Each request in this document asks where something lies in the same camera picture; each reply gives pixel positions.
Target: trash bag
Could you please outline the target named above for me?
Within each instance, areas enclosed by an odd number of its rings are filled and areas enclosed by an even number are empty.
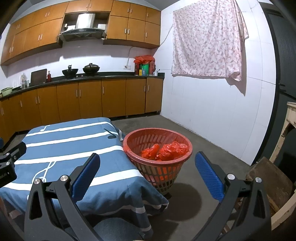
[[[150,160],[156,160],[156,155],[158,153],[159,147],[160,146],[158,144],[154,144],[151,148],[146,148],[141,152],[141,157]]]
[[[187,152],[189,152],[189,146],[173,141],[170,144],[163,145],[156,158],[161,161],[171,161],[184,156]]]
[[[155,62],[155,58],[153,56],[151,56],[151,55],[137,56],[137,57],[135,57],[135,60],[140,61],[140,63],[137,63],[137,64],[148,64],[151,61]]]

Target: blue gripper pad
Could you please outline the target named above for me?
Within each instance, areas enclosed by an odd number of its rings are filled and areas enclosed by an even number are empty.
[[[211,168],[206,158],[200,152],[198,152],[195,156],[195,166],[202,176],[202,179],[205,182],[212,197],[221,202],[224,198],[224,185],[214,170]]]
[[[92,154],[89,159],[87,160],[87,165],[81,167],[82,172],[72,184],[72,199],[75,202],[83,199],[89,185],[100,168],[101,161],[99,155]]]

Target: gray floor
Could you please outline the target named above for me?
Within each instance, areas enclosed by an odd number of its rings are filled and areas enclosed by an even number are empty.
[[[168,209],[159,216],[149,218],[154,230],[153,241],[191,240],[216,208],[218,201],[211,197],[194,165],[194,155],[198,151],[203,151],[211,162],[219,164],[225,173],[233,173],[238,178],[244,179],[250,169],[238,158],[160,115],[115,120],[113,124],[125,134],[148,127],[174,130],[185,135],[193,145],[193,155],[182,166],[170,190],[172,198]],[[16,136],[6,151],[17,145],[24,136]]]

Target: pink floral cloth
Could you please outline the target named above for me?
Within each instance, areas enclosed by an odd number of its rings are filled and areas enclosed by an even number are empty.
[[[201,0],[173,13],[172,74],[241,80],[249,37],[235,0]]]

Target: basket rim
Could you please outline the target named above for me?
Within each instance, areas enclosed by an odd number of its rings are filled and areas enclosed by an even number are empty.
[[[175,133],[181,137],[183,137],[188,145],[189,145],[189,151],[182,157],[178,158],[178,159],[175,159],[175,160],[171,160],[171,161],[154,161],[154,160],[150,160],[150,159],[146,159],[146,158],[143,158],[141,156],[138,156],[137,154],[135,154],[131,149],[130,147],[128,146],[127,144],[127,139],[134,133],[138,132],[138,131],[142,131],[142,130],[164,130],[164,131],[169,131],[169,132],[172,132],[172,133]],[[129,134],[127,134],[123,140],[123,150],[124,152],[126,153],[126,155],[130,158],[133,158],[133,157],[136,157],[138,160],[137,162],[140,163],[140,164],[143,164],[143,165],[148,165],[148,166],[155,166],[155,167],[163,167],[163,166],[177,166],[179,164],[182,164],[184,162],[186,162],[189,157],[192,155],[192,151],[193,151],[193,147],[192,147],[192,143],[191,141],[184,135],[176,132],[176,131],[172,131],[172,130],[169,130],[169,129],[164,129],[164,128],[142,128],[142,129],[137,129],[135,131],[132,131],[130,132]]]

